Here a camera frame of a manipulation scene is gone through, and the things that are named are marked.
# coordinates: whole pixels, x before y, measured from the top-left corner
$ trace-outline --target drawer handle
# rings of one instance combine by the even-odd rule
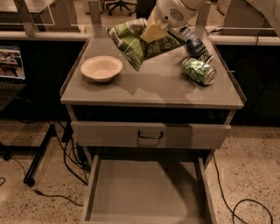
[[[141,134],[141,131],[139,130],[138,131],[138,136],[140,138],[144,138],[144,139],[161,139],[163,136],[164,136],[164,132],[163,131],[160,131],[160,136],[143,136]]]

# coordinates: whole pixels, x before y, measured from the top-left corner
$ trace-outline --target closed drawer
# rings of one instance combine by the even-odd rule
[[[149,122],[72,122],[81,146],[218,149],[230,126]]]

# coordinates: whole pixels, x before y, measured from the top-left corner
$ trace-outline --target open drawer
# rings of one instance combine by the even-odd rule
[[[152,122],[72,122],[81,146],[219,149],[230,126]]]
[[[94,156],[80,223],[216,224],[199,154],[104,151]]]

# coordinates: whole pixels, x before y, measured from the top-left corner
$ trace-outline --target chair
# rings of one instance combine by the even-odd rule
[[[136,3],[128,3],[128,2],[124,2],[123,0],[118,0],[118,2],[116,3],[106,3],[106,9],[108,10],[108,14],[110,16],[112,16],[112,11],[116,8],[116,7],[120,7],[121,10],[123,9],[123,7],[125,9],[127,9],[128,11],[130,11],[130,8],[128,7],[128,5],[137,5]],[[132,13],[134,13],[134,11],[130,11],[129,12],[129,16],[132,15]]]

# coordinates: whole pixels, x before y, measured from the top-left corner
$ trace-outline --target crushed can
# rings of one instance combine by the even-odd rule
[[[181,71],[183,75],[203,86],[209,86],[216,76],[216,69],[198,59],[185,59]]]

